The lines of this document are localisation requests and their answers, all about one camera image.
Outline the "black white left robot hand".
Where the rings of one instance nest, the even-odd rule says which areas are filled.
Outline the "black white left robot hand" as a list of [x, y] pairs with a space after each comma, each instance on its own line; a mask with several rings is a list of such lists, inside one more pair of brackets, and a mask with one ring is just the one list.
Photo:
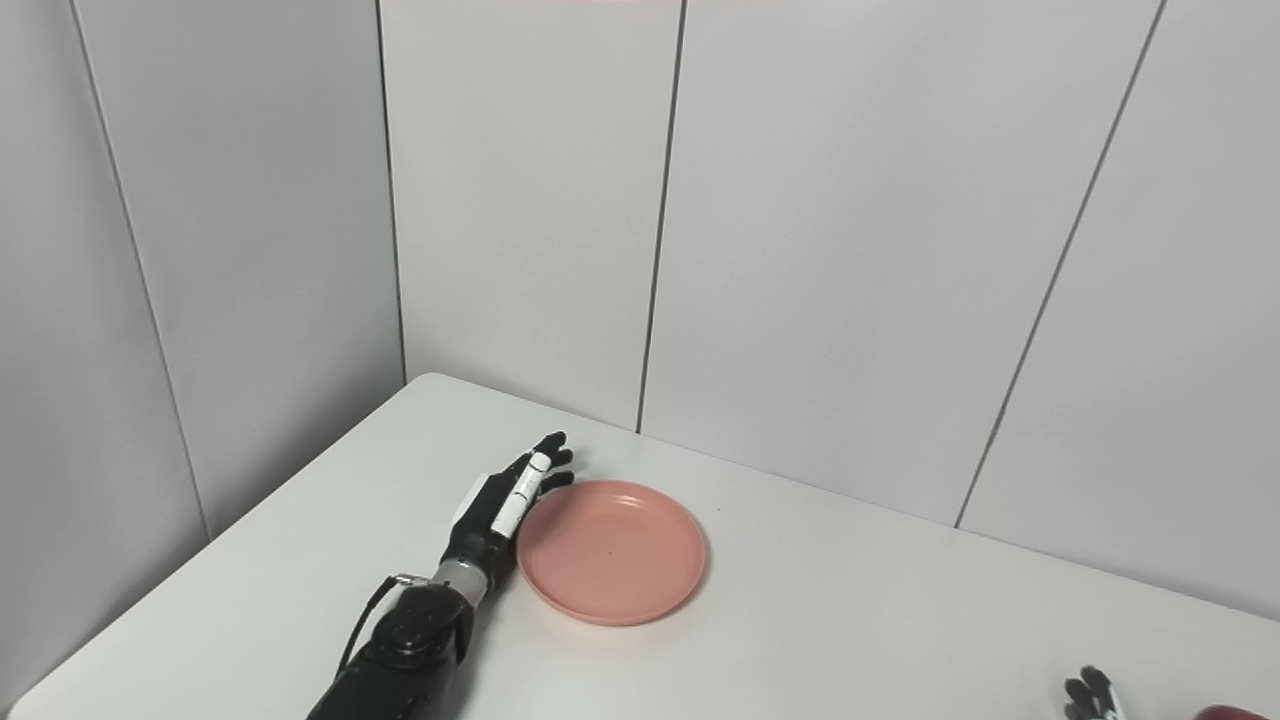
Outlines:
[[451, 529], [433, 580], [460, 588], [472, 605], [503, 585], [515, 570], [515, 539], [541, 496], [571, 486], [573, 451], [554, 432], [489, 475]]

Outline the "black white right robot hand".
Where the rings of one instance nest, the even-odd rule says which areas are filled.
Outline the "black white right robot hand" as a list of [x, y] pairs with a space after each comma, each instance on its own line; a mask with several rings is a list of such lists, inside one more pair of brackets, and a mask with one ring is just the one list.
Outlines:
[[1093, 665], [1080, 667], [1075, 676], [1064, 682], [1062, 688], [1068, 696], [1062, 707], [1065, 719], [1126, 719], [1116, 685]]

